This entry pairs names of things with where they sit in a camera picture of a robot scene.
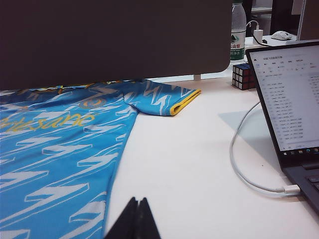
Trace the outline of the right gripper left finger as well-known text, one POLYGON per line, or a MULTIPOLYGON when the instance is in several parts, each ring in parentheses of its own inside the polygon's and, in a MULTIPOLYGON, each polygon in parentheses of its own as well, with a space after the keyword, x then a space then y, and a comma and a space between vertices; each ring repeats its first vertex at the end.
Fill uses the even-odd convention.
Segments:
POLYGON ((104 238, 132 239, 134 235, 137 208, 138 201, 135 197, 132 197, 104 238))

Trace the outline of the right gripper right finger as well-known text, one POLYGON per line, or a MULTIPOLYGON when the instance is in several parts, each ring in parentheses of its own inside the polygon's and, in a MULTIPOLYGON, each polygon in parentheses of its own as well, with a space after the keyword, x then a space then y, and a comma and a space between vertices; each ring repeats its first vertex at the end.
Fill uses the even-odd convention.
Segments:
POLYGON ((133 229, 133 239, 161 239, 146 198, 138 204, 133 229))

